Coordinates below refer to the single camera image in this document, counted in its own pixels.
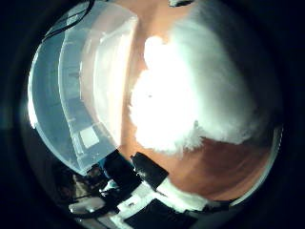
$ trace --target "black cable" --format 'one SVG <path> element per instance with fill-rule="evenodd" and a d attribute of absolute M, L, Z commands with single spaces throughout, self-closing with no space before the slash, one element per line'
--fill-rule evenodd
<path fill-rule="evenodd" d="M 92 10 L 92 8 L 93 8 L 93 6 L 94 6 L 94 2 L 95 2 L 95 0 L 89 0 L 88 7 L 85 9 L 85 13 L 84 13 L 84 15 L 83 15 L 81 18 L 77 19 L 76 21 L 70 23 L 69 25 L 67 25 L 67 26 L 65 26 L 65 27 L 63 27 L 63 28 L 61 28 L 61 29 L 58 29 L 58 30 L 56 30 L 56 31 L 52 31 L 52 32 L 46 34 L 45 37 L 43 38 L 42 42 L 44 42 L 44 41 L 46 41 L 46 40 L 52 38 L 53 36 L 55 36 L 55 35 L 57 35 L 57 34 L 63 32 L 63 31 L 66 31 L 66 30 L 68 30 L 68 29 L 74 27 L 74 26 L 77 25 L 79 22 L 81 22 L 81 21 L 84 19 L 84 17 Z"/>

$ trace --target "orange surface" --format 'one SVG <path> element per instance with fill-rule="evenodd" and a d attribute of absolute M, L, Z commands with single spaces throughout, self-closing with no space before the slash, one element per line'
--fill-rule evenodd
<path fill-rule="evenodd" d="M 183 191 L 197 193 L 205 198 L 228 200 L 245 194 L 261 175 L 269 156 L 269 149 L 259 149 L 245 145 L 233 145 L 203 139 L 203 147 L 183 156 L 164 156 L 150 149 L 144 149 L 134 138 L 135 127 L 129 119 L 131 89 L 146 66 L 143 59 L 144 42 L 152 35 L 167 39 L 166 31 L 173 21 L 187 14 L 190 6 L 173 9 L 166 0 L 122 0 L 118 4 L 135 12 L 140 23 L 133 44 L 123 109 L 121 154 L 130 159 L 131 155 L 141 152 L 165 168 L 170 173 L 173 184 Z M 101 16 L 94 27 L 106 26 L 105 15 Z M 94 47 L 98 40 L 91 43 L 91 49 L 83 58 L 82 80 L 90 79 Z M 92 90 L 82 85 L 82 97 L 93 118 L 91 107 Z"/>

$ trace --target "plastic packaging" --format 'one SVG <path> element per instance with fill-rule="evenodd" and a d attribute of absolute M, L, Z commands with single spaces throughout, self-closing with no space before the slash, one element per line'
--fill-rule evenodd
<path fill-rule="evenodd" d="M 85 8 L 86 4 L 80 4 L 71 9 L 66 15 L 67 24 Z M 95 27 L 109 11 L 116 13 L 115 22 L 106 21 L 107 30 Z M 45 41 L 32 62 L 28 89 L 32 125 L 53 154 L 78 174 L 85 175 L 120 144 L 125 86 L 122 66 L 127 68 L 128 46 L 136 23 L 132 12 L 112 3 L 96 2 L 80 23 Z M 94 74 L 86 78 L 81 71 L 82 58 L 86 57 L 85 44 L 94 37 L 102 39 L 92 61 Z M 84 102 L 81 84 L 86 84 L 85 79 L 92 84 L 87 86 L 94 94 L 92 105 L 97 118 Z M 109 94 L 114 94 L 116 101 L 109 101 Z"/>

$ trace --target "white fur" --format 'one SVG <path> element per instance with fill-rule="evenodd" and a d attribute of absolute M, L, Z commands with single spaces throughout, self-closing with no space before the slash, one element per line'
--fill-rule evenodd
<path fill-rule="evenodd" d="M 171 41 L 151 37 L 132 90 L 136 140 L 168 155 L 201 146 L 202 137 L 240 144 L 264 123 L 244 76 L 220 37 L 196 18 L 177 22 Z"/>

